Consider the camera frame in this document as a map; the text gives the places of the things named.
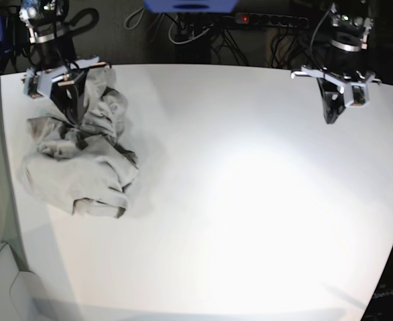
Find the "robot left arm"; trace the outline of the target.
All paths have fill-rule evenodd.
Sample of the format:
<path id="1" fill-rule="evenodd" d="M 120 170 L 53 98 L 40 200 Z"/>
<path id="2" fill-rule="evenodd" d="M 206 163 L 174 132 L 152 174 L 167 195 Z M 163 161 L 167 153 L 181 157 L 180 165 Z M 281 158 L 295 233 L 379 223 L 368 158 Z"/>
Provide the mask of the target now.
<path id="1" fill-rule="evenodd" d="M 332 1 L 311 35 L 311 63 L 291 71 L 292 78 L 317 80 L 327 124 L 334 124 L 348 108 L 366 107 L 368 85 L 381 83 L 366 66 L 373 26 L 369 1 Z"/>

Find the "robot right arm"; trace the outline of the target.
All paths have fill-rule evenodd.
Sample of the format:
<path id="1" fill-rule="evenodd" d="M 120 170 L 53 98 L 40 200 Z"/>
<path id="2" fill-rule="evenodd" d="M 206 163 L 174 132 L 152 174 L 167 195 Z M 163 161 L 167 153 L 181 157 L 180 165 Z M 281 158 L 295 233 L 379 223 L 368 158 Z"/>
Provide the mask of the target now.
<path id="1" fill-rule="evenodd" d="M 85 83 L 90 70 L 109 66 L 98 56 L 79 59 L 73 39 L 96 27 L 95 8 L 83 9 L 67 20 L 68 1 L 22 1 L 19 18 L 29 31 L 29 42 L 40 61 L 22 79 L 23 93 L 50 99 L 72 124 L 81 123 Z"/>

